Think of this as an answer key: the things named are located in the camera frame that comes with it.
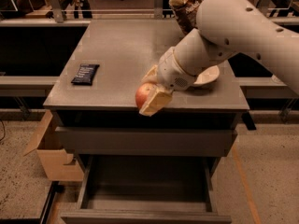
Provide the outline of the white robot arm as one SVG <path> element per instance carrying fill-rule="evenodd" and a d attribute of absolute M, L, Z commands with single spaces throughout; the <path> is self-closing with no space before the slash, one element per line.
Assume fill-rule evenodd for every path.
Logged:
<path fill-rule="evenodd" d="M 203 0 L 196 27 L 143 77 L 151 83 L 139 113 L 152 116 L 175 91 L 185 91 L 210 66 L 243 53 L 299 92 L 299 35 L 268 20 L 248 0 Z"/>

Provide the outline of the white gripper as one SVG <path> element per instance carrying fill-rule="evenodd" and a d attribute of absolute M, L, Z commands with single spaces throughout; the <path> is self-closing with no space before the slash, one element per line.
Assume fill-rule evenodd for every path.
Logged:
<path fill-rule="evenodd" d="M 180 67 L 174 51 L 174 47 L 168 49 L 160 58 L 158 66 L 153 65 L 141 79 L 142 84 L 154 83 L 155 85 L 146 102 L 141 108 L 138 108 L 139 113 L 143 116 L 150 117 L 169 104 L 172 100 L 170 90 L 185 91 L 196 79 L 196 76 L 189 75 Z"/>

